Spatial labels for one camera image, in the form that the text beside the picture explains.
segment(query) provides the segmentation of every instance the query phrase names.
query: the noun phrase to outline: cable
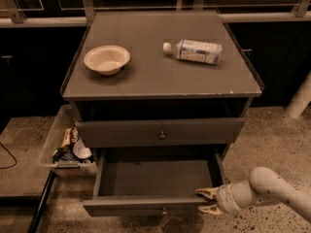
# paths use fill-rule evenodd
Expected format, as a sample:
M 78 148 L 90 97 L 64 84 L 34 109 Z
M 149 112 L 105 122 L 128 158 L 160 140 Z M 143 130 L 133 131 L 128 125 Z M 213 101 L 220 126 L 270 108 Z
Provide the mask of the cable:
M 1 147 L 12 157 L 12 159 L 14 160 L 14 164 L 13 165 L 11 165 L 11 166 L 7 166 L 7 167 L 0 167 L 0 169 L 9 169 L 9 168 L 12 168 L 12 167 L 14 167 L 15 165 L 17 165 L 17 160 L 16 160 L 16 158 L 9 152 L 9 150 L 6 148 L 6 147 L 4 147 L 3 146 L 3 144 L 0 142 L 0 145 L 1 145 Z

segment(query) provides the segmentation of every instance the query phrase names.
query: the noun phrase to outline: bottle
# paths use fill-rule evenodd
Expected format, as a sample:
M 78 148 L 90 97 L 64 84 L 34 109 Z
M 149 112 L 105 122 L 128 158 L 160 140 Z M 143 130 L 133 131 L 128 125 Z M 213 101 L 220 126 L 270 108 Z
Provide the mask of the bottle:
M 165 53 L 173 54 L 177 59 L 217 65 L 223 47 L 219 44 L 180 40 L 175 45 L 163 44 Z

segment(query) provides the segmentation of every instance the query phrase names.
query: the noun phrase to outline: gray tabletop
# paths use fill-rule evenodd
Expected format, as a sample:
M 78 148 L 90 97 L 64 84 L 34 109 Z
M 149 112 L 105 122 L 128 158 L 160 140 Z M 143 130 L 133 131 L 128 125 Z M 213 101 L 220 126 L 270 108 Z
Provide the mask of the gray tabletop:
M 189 39 L 223 46 L 217 66 L 180 61 L 163 53 L 167 41 Z M 116 75 L 86 68 L 89 50 L 126 48 L 131 59 Z M 66 100 L 260 96 L 261 90 L 213 11 L 97 13 L 63 97 Z

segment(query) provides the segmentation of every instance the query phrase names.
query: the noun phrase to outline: floor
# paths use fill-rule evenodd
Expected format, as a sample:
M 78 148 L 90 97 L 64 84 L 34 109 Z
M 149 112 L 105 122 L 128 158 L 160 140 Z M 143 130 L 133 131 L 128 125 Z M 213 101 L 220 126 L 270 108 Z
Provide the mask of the floor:
M 0 170 L 0 195 L 40 194 L 49 170 L 40 150 L 53 117 L 12 118 L 0 135 L 17 165 Z M 0 148 L 0 167 L 13 164 Z M 226 178 L 237 182 L 257 166 L 266 166 L 311 194 L 311 108 L 298 119 L 283 108 L 251 108 L 236 143 L 225 157 Z M 94 178 L 56 178 L 37 232 L 311 232 L 311 225 L 287 206 L 251 207 L 237 215 L 90 217 L 82 206 L 90 199 Z M 0 232 L 27 232 L 33 208 L 0 207 Z

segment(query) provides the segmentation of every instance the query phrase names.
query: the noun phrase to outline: plastic container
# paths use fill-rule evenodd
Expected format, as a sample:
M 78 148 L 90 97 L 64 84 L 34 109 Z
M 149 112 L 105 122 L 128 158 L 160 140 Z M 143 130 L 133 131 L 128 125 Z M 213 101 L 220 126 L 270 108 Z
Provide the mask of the plastic container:
M 52 155 L 56 148 L 62 145 L 67 128 L 74 127 L 70 105 L 62 106 L 55 117 L 47 139 L 42 147 L 40 164 L 50 168 L 61 178 L 72 176 L 95 176 L 95 162 L 81 163 L 79 161 L 57 161 L 53 163 Z
M 180 40 L 175 44 L 164 43 L 163 51 L 177 59 L 217 65 L 223 51 L 222 45 L 214 43 Z

